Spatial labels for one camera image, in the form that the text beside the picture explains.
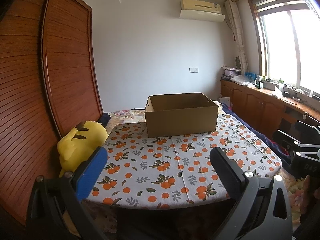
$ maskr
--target navy blue blanket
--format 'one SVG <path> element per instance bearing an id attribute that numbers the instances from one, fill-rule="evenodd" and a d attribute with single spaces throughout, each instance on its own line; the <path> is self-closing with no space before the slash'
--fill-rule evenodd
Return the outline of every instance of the navy blue blanket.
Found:
<path id="1" fill-rule="evenodd" d="M 255 129 L 253 129 L 250 125 L 248 125 L 246 122 L 244 122 L 241 118 L 239 118 L 234 112 L 232 112 L 227 105 L 222 104 L 222 110 L 226 113 L 226 114 L 230 114 L 232 116 L 234 116 L 236 119 L 238 119 L 241 123 L 244 124 L 244 126 L 246 126 L 251 132 L 253 132 L 256 136 L 258 136 L 260 138 L 261 141 L 263 141 L 266 145 L 268 145 L 268 147 L 276 154 L 279 156 L 279 158 L 282 161 L 282 167 L 289 172 L 290 174 L 294 175 L 291 168 L 290 168 L 290 157 L 286 154 L 284 154 L 281 150 L 281 147 L 270 141 L 264 134 L 257 132 Z"/>
<path id="2" fill-rule="evenodd" d="M 108 113 L 103 113 L 102 116 L 99 118 L 98 123 L 101 123 L 103 127 L 106 127 L 111 116 Z"/>

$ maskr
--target wooden cabinet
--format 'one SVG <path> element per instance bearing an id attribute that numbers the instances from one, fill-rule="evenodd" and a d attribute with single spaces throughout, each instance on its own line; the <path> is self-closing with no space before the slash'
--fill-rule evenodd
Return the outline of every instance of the wooden cabinet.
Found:
<path id="1" fill-rule="evenodd" d="M 35 178 L 55 178 L 61 170 L 57 142 L 78 123 L 97 121 L 102 108 L 91 8 L 82 0 L 6 6 L 0 21 L 0 221 L 2 206 L 25 224 Z"/>
<path id="2" fill-rule="evenodd" d="M 268 138 L 272 138 L 272 134 L 279 128 L 282 115 L 284 113 L 284 104 L 277 103 L 276 98 L 264 101 L 264 108 L 258 131 Z"/>
<path id="3" fill-rule="evenodd" d="M 232 99 L 230 99 L 232 102 L 232 110 L 240 117 L 244 117 L 244 107 L 246 104 L 246 93 L 243 91 L 243 89 L 240 88 L 234 88 L 233 89 L 233 96 Z"/>
<path id="4" fill-rule="evenodd" d="M 221 83 L 221 94 L 225 98 L 231 98 L 232 96 L 232 89 L 227 84 Z"/>
<path id="5" fill-rule="evenodd" d="M 244 106 L 244 119 L 255 130 L 260 126 L 264 102 L 257 95 L 247 93 L 247 100 Z"/>
<path id="6" fill-rule="evenodd" d="M 227 81 L 221 81 L 221 94 L 230 97 L 235 114 L 272 139 L 273 133 L 279 129 L 282 116 L 285 115 L 283 101 L 272 97 L 269 90 L 255 90 Z"/>

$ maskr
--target white curtain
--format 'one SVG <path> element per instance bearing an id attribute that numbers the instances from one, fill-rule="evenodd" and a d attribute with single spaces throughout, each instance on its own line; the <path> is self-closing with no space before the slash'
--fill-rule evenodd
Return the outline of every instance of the white curtain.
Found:
<path id="1" fill-rule="evenodd" d="M 243 31 L 242 24 L 239 15 L 239 10 L 237 4 L 232 0 L 227 0 L 225 3 L 228 17 L 231 23 L 233 34 L 236 38 L 236 43 L 239 51 L 239 58 L 241 63 L 241 74 L 244 75 L 245 72 L 249 72 L 247 58 L 244 53 L 243 47 Z"/>

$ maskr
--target wardrobe door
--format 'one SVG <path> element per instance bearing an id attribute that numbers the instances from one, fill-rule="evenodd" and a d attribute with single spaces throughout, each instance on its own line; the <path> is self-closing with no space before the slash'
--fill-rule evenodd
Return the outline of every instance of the wardrobe door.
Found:
<path id="1" fill-rule="evenodd" d="M 22 224 L 36 176 L 60 170 L 38 47 L 45 5 L 15 0 L 0 22 L 0 204 Z"/>
<path id="2" fill-rule="evenodd" d="M 49 0 L 43 33 L 44 69 L 52 112 L 62 136 L 102 115 L 92 59 L 91 8 Z"/>

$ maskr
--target window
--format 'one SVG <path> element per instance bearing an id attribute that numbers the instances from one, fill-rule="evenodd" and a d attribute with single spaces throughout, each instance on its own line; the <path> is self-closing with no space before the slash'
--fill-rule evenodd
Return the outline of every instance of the window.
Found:
<path id="1" fill-rule="evenodd" d="M 320 93 L 320 19 L 304 0 L 248 0 L 260 43 L 260 74 Z"/>

